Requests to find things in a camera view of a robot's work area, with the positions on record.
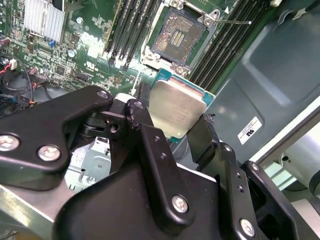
screw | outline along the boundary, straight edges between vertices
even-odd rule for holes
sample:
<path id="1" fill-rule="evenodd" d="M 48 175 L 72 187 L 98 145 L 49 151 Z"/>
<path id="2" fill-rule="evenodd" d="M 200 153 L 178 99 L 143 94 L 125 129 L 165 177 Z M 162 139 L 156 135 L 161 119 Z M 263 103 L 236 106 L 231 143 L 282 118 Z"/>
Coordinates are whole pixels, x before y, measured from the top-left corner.
<path id="1" fill-rule="evenodd" d="M 0 151 L 6 152 L 19 146 L 19 139 L 11 135 L 0 135 Z"/>
<path id="2" fill-rule="evenodd" d="M 204 21 L 203 21 L 204 25 L 206 26 L 210 26 L 211 23 L 212 23 L 212 20 L 210 18 L 206 18 Z"/>
<path id="3" fill-rule="evenodd" d="M 102 97 L 104 99 L 108 98 L 108 94 L 105 91 L 98 91 L 96 94 L 98 94 L 99 97 Z"/>
<path id="4" fill-rule="evenodd" d="M 172 7 L 176 8 L 178 6 L 178 2 L 177 1 L 172 1 Z"/>
<path id="5" fill-rule="evenodd" d="M 135 102 L 134 102 L 134 105 L 135 105 L 136 107 L 140 108 L 140 109 L 143 109 L 143 108 L 144 108 L 144 106 L 142 106 L 142 103 L 139 102 L 139 101 L 135 101 Z"/>
<path id="6" fill-rule="evenodd" d="M 86 181 L 88 182 L 88 184 L 95 184 L 97 179 L 91 176 L 91 177 L 88 177 Z"/>
<path id="7" fill-rule="evenodd" d="M 44 161 L 52 162 L 57 160 L 60 157 L 60 150 L 55 146 L 42 146 L 38 150 L 38 156 Z"/>
<path id="8" fill-rule="evenodd" d="M 76 23 L 77 23 L 77 24 L 83 24 L 83 23 L 84 23 L 84 19 L 83 19 L 82 17 L 78 16 L 78 17 L 76 18 Z"/>
<path id="9" fill-rule="evenodd" d="M 255 230 L 252 224 L 246 220 L 246 219 L 241 219 L 240 220 L 240 225 L 242 227 L 242 230 L 244 231 L 245 234 L 247 234 L 250 237 L 255 236 Z"/>
<path id="10" fill-rule="evenodd" d="M 188 211 L 187 201 L 181 196 L 175 195 L 172 198 L 172 205 L 179 213 L 185 214 Z"/>
<path id="11" fill-rule="evenodd" d="M 231 147 L 230 147 L 230 146 L 228 146 L 228 145 L 224 145 L 224 147 L 225 147 L 225 149 L 226 149 L 228 152 L 232 152 L 232 150 L 231 150 Z"/>
<path id="12" fill-rule="evenodd" d="M 258 171 L 259 167 L 255 163 L 251 163 L 252 167 L 254 170 Z"/>

green circuit board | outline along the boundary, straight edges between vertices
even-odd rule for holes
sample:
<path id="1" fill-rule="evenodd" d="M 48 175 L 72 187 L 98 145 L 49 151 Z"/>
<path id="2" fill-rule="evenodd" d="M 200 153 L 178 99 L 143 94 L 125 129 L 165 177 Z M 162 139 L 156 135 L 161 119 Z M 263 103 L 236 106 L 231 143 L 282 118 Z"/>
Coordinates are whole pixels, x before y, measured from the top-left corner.
<path id="1" fill-rule="evenodd" d="M 26 0 L 1 0 L 1 38 L 11 39 L 11 43 L 4 49 L 23 60 L 28 69 L 37 67 L 37 77 L 63 80 L 54 82 L 54 85 L 67 90 L 97 85 L 112 95 L 133 93 L 133 87 L 137 87 L 141 81 L 152 83 L 158 70 L 141 61 L 143 42 L 149 34 L 152 18 L 148 20 L 142 35 L 139 36 L 138 47 L 129 68 L 124 70 L 121 64 L 110 63 L 106 46 L 115 33 L 124 3 L 125 1 L 122 0 L 84 0 L 81 3 L 82 8 L 66 13 L 62 40 L 50 46 L 50 39 L 31 34 L 25 28 Z M 184 3 L 190 3 L 207 14 L 214 9 L 219 9 L 223 18 L 227 18 L 228 10 L 225 10 L 227 8 L 231 10 L 237 1 L 189 0 Z M 162 23 L 160 22 L 156 27 L 158 30 L 154 30 L 154 33 L 161 29 Z M 204 43 L 206 36 L 208 33 L 205 31 L 190 54 L 188 63 L 200 49 L 205 51 L 203 44 L 208 44 Z M 70 57 L 68 54 L 70 50 L 76 55 Z M 86 80 L 80 79 L 79 74 L 85 75 Z"/>

connector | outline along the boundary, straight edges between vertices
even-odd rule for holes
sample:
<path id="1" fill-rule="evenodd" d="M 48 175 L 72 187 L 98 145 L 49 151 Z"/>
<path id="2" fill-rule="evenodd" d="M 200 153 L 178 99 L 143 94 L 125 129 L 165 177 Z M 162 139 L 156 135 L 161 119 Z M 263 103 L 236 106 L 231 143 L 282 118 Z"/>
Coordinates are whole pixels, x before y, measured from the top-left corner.
<path id="1" fill-rule="evenodd" d="M 277 8 L 280 6 L 281 2 L 282 2 L 282 0 L 272 0 L 270 2 L 270 5 L 271 5 L 271 7 Z"/>
<path id="2" fill-rule="evenodd" d="M 15 70 L 17 68 L 17 66 L 18 66 L 18 62 L 15 59 L 11 59 L 9 61 L 9 64 L 11 64 L 10 70 Z"/>

silver heatsink fins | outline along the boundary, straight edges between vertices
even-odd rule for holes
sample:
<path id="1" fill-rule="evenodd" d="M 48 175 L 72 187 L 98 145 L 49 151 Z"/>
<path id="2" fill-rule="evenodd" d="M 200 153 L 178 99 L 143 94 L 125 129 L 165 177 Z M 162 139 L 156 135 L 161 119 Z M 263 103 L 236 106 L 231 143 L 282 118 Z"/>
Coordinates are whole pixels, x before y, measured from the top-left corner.
<path id="1" fill-rule="evenodd" d="M 66 22 L 67 13 L 56 9 L 48 0 L 25 0 L 24 28 L 31 34 L 60 43 Z"/>

black ram slot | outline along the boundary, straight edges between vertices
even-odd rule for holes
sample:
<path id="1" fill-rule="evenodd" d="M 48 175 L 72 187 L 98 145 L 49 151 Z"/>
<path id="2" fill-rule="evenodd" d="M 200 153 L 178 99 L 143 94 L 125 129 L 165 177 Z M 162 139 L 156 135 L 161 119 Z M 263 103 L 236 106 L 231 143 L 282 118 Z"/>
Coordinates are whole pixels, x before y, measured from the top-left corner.
<path id="1" fill-rule="evenodd" d="M 121 54 L 120 54 L 120 59 L 121 60 L 124 59 L 124 57 L 126 56 L 126 53 L 128 51 L 130 43 L 132 42 L 132 38 L 133 38 L 134 34 L 137 33 L 136 31 L 139 32 L 139 29 L 140 29 L 140 26 L 143 23 L 144 17 L 146 15 L 148 16 L 148 11 L 150 9 L 150 5 L 151 4 L 150 4 L 150 0 L 146 1 L 144 6 L 142 7 L 141 12 L 139 12 L 139 17 L 136 18 L 136 21 L 134 22 L 134 25 L 133 25 L 134 27 L 131 29 L 131 32 L 130 32 L 129 37 L 128 37 L 126 43 L 125 43 L 125 46 L 121 50 Z"/>
<path id="2" fill-rule="evenodd" d="M 228 20 L 234 20 L 237 15 L 240 13 L 241 8 L 247 4 L 247 2 L 249 2 L 249 0 L 243 2 L 243 3 L 238 3 L 238 5 L 236 6 L 236 8 L 232 11 L 231 16 L 229 16 Z M 214 51 L 214 49 L 216 48 L 216 45 L 224 39 L 224 37 L 226 36 L 226 34 L 228 33 L 228 30 L 230 30 L 231 25 L 225 24 L 222 29 L 220 30 L 218 36 L 216 37 L 215 41 L 212 43 L 212 45 L 210 46 L 210 49 L 208 50 L 208 52 L 205 54 L 205 56 L 202 58 L 200 64 L 198 64 L 197 68 L 193 71 L 193 73 L 190 76 L 190 80 L 191 82 L 197 84 L 197 76 L 199 74 L 201 74 L 201 72 L 207 67 L 207 63 L 209 62 L 209 60 L 211 59 L 211 54 L 212 51 Z"/>
<path id="3" fill-rule="evenodd" d="M 121 44 L 123 42 L 124 37 L 127 35 L 126 32 L 131 29 L 130 28 L 130 25 L 131 25 L 130 23 L 132 23 L 132 21 L 134 21 L 134 19 L 137 18 L 137 15 L 138 15 L 138 12 L 139 12 L 139 7 L 140 7 L 139 4 L 137 5 L 137 1 L 138 0 L 133 0 L 132 1 L 133 4 L 130 6 L 129 13 L 127 14 L 126 22 L 122 26 L 119 39 L 117 40 L 117 42 L 115 43 L 115 47 L 113 48 L 111 58 L 114 59 L 114 60 L 115 60 L 116 56 L 119 53 L 119 49 L 121 47 Z"/>
<path id="4" fill-rule="evenodd" d="M 263 14 L 261 14 L 259 16 L 259 18 L 256 20 L 255 26 L 257 26 L 259 24 L 259 21 L 262 20 L 265 15 L 266 15 L 266 12 L 264 12 Z M 207 85 L 206 89 L 208 89 L 208 90 L 212 89 L 212 87 L 215 85 L 215 83 L 218 81 L 218 79 L 222 76 L 224 71 L 227 69 L 229 64 L 234 60 L 235 55 L 241 50 L 241 48 L 243 47 L 243 44 L 248 40 L 248 38 L 250 37 L 250 35 L 252 34 L 253 31 L 254 31 L 254 28 L 250 28 L 249 29 L 249 31 L 244 36 L 243 42 L 241 42 L 237 46 L 236 50 L 234 51 L 234 55 L 231 56 L 225 64 L 223 64 L 223 68 L 220 71 L 217 71 L 215 77 L 211 78 L 211 80 L 210 80 L 209 84 Z"/>
<path id="5" fill-rule="evenodd" d="M 253 21 L 253 24 L 225 24 L 200 64 L 191 74 L 189 78 L 191 82 L 206 90 L 212 88 L 212 81 L 216 81 L 216 77 L 221 75 L 220 70 L 228 66 L 226 63 L 231 62 L 230 59 L 234 58 L 236 50 L 240 49 L 245 40 L 248 39 L 248 34 L 246 33 L 251 33 L 256 24 L 259 23 L 260 17 L 266 13 L 268 7 L 262 7 L 265 3 L 267 3 L 265 0 L 249 0 L 243 1 L 236 6 L 228 20 Z"/>
<path id="6" fill-rule="evenodd" d="M 256 9 L 252 7 L 249 7 L 246 9 L 246 11 L 243 11 L 243 18 L 241 18 L 244 21 L 248 21 L 248 20 L 252 20 L 251 17 L 251 13 L 252 11 L 255 11 Z M 222 56 L 224 56 L 224 52 L 228 52 L 230 46 L 233 46 L 233 43 L 235 41 L 237 41 L 239 39 L 239 37 L 241 36 L 241 33 L 243 32 L 245 26 L 244 25 L 235 25 L 233 24 L 232 29 L 230 30 L 230 36 L 231 37 L 226 37 L 224 39 L 224 41 L 217 45 L 216 49 L 215 49 L 215 54 L 211 57 L 210 61 L 209 61 L 209 65 L 208 68 L 206 69 L 206 72 L 202 72 L 202 74 L 200 74 L 198 76 L 198 83 L 197 85 L 201 86 L 204 84 L 204 82 L 207 80 L 208 75 L 211 73 L 212 69 L 216 66 L 216 63 L 219 61 L 219 59 L 221 59 Z"/>
<path id="7" fill-rule="evenodd" d="M 235 49 L 244 44 L 247 36 L 246 33 L 251 32 L 252 30 L 255 29 L 256 25 L 259 23 L 259 20 L 260 20 L 259 17 L 263 16 L 264 15 L 263 13 L 265 13 L 265 7 L 259 6 L 258 9 L 254 10 L 254 13 L 255 13 L 255 16 L 251 18 L 254 24 L 252 24 L 251 26 L 246 26 L 245 29 L 243 29 L 237 34 L 237 36 L 234 38 L 234 41 L 231 43 L 232 47 L 222 55 L 219 61 L 214 63 L 215 67 L 213 67 L 210 70 L 212 74 L 205 76 L 205 78 L 209 77 L 211 80 L 208 81 L 206 84 L 203 84 L 202 87 L 207 88 L 211 84 L 212 80 L 216 79 L 216 75 L 225 66 L 226 62 L 228 62 L 228 60 L 230 59 L 233 59 L 233 57 L 235 56 Z"/>
<path id="8" fill-rule="evenodd" d="M 133 5 L 134 0 L 127 0 L 124 4 L 124 7 L 122 7 L 121 10 L 121 17 L 119 18 L 116 28 L 113 34 L 113 38 L 109 43 L 107 44 L 106 51 L 109 52 L 110 50 L 115 48 L 115 44 L 117 44 L 119 37 L 122 35 L 122 30 L 124 29 L 124 25 L 128 21 L 129 16 L 129 10 L 131 6 Z"/>
<path id="9" fill-rule="evenodd" d="M 245 11 L 245 17 L 243 18 L 243 21 L 255 21 L 256 16 L 258 15 L 258 12 L 261 10 L 261 6 L 258 2 L 255 2 L 254 5 L 250 8 L 248 8 L 248 11 Z M 219 64 L 221 61 L 223 61 L 227 55 L 229 54 L 230 50 L 234 49 L 236 47 L 236 42 L 239 42 L 248 28 L 253 28 L 253 25 L 236 25 L 233 26 L 231 36 L 229 38 L 226 38 L 226 41 L 219 45 L 219 51 L 212 57 L 210 60 L 210 65 L 206 70 L 206 73 L 198 76 L 199 77 L 199 86 L 206 86 L 208 82 L 208 78 L 212 78 L 212 74 L 214 74 L 217 71 L 217 68 L 221 67 Z"/>
<path id="10" fill-rule="evenodd" d="M 238 10 L 236 15 L 234 16 L 233 20 L 242 21 L 247 14 L 250 12 L 251 4 L 249 4 L 249 1 L 246 1 L 243 3 L 242 8 Z M 235 24 L 225 24 L 226 25 L 226 31 L 223 35 L 220 35 L 218 37 L 214 44 L 212 45 L 210 49 L 210 53 L 208 55 L 208 61 L 206 62 L 206 65 L 201 68 L 199 73 L 196 75 L 196 82 L 195 84 L 200 85 L 203 76 L 209 71 L 211 68 L 211 64 L 214 61 L 214 59 L 217 58 L 218 54 L 220 53 L 221 49 L 227 45 L 227 42 L 234 36 L 233 33 L 242 27 L 242 25 L 235 25 Z"/>
<path id="11" fill-rule="evenodd" d="M 138 28 L 138 31 L 137 31 L 137 34 L 136 34 L 136 36 L 135 36 L 134 42 L 133 42 L 133 44 L 132 44 L 132 46 L 131 46 L 131 49 L 130 49 L 130 51 L 129 51 L 129 54 L 128 54 L 128 56 L 127 56 L 125 65 L 124 65 L 124 67 L 123 67 L 124 70 L 125 70 L 125 69 L 128 69 L 130 62 L 131 62 L 132 58 L 133 58 L 134 55 L 135 55 L 136 49 L 137 49 L 137 47 L 138 47 L 138 45 L 139 45 L 139 42 L 140 42 L 139 40 L 140 40 L 141 38 L 143 38 L 142 34 L 143 34 L 143 31 L 144 31 L 145 28 L 146 28 L 146 25 L 147 25 L 148 20 L 150 20 L 150 25 L 152 24 L 152 18 L 153 18 L 152 14 L 151 14 L 151 13 L 153 12 L 152 6 L 153 6 L 154 8 L 158 8 L 158 6 L 159 6 L 160 3 L 161 3 L 161 1 L 159 1 L 159 0 L 152 0 L 151 3 L 149 4 L 148 9 L 147 9 L 147 11 L 146 11 L 146 14 L 144 15 L 144 19 L 141 19 L 142 22 L 141 22 L 141 25 L 140 25 L 139 28 Z"/>

